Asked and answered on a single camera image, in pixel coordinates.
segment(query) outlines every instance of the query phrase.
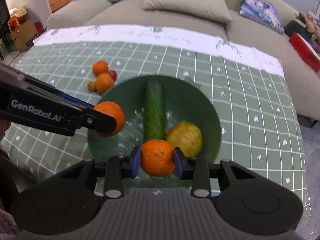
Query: beige pillow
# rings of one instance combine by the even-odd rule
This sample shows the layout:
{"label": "beige pillow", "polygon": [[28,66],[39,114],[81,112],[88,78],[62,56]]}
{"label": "beige pillow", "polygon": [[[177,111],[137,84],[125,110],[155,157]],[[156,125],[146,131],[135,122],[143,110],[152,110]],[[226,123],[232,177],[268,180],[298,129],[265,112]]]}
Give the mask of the beige pillow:
{"label": "beige pillow", "polygon": [[143,9],[188,13],[221,23],[232,22],[224,0],[145,0]]}

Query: gray sofa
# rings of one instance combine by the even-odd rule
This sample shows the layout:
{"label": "gray sofa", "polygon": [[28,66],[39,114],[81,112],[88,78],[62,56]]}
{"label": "gray sofa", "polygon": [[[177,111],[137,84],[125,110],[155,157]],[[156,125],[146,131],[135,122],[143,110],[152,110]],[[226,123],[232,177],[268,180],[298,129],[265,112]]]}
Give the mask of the gray sofa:
{"label": "gray sofa", "polygon": [[[282,26],[297,14],[281,0],[268,0],[277,8]],[[52,14],[48,29],[82,25],[139,24],[169,26],[220,36],[266,52],[279,60],[298,114],[320,120],[320,80],[288,42],[289,37],[240,15],[241,0],[227,0],[233,22],[223,25],[187,14],[144,11],[144,0],[123,0],[114,5],[107,0],[76,0]]]}

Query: cucumber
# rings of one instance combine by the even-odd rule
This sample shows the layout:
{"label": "cucumber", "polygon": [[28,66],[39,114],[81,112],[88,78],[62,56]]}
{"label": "cucumber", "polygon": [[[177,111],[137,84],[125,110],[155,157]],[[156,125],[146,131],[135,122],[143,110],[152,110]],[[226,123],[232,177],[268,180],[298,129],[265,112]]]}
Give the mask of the cucumber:
{"label": "cucumber", "polygon": [[165,139],[165,98],[162,83],[151,77],[147,82],[143,118],[144,142]]}

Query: round pad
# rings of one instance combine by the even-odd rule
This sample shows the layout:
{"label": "round pad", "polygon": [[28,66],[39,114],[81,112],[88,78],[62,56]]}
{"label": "round pad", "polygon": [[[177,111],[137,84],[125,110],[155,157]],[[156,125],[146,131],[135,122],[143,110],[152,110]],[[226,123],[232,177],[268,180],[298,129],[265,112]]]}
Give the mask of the round pad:
{"label": "round pad", "polygon": [[11,214],[18,227],[40,235],[57,235],[87,224],[98,212],[97,197],[81,183],[59,180],[22,192]]}
{"label": "round pad", "polygon": [[300,199],[265,178],[236,179],[217,198],[216,209],[230,225],[254,235],[278,235],[296,228]]}

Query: green bag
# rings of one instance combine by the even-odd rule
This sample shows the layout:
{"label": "green bag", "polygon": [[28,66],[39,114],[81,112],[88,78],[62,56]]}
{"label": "green bag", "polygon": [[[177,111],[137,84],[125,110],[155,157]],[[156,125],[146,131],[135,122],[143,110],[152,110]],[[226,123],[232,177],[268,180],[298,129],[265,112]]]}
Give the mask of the green bag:
{"label": "green bag", "polygon": [[299,33],[307,42],[310,42],[312,33],[309,33],[307,31],[305,20],[302,15],[299,14],[294,20],[290,21],[285,27],[284,27],[285,34],[287,34],[289,37],[293,35],[293,33],[297,32]]}

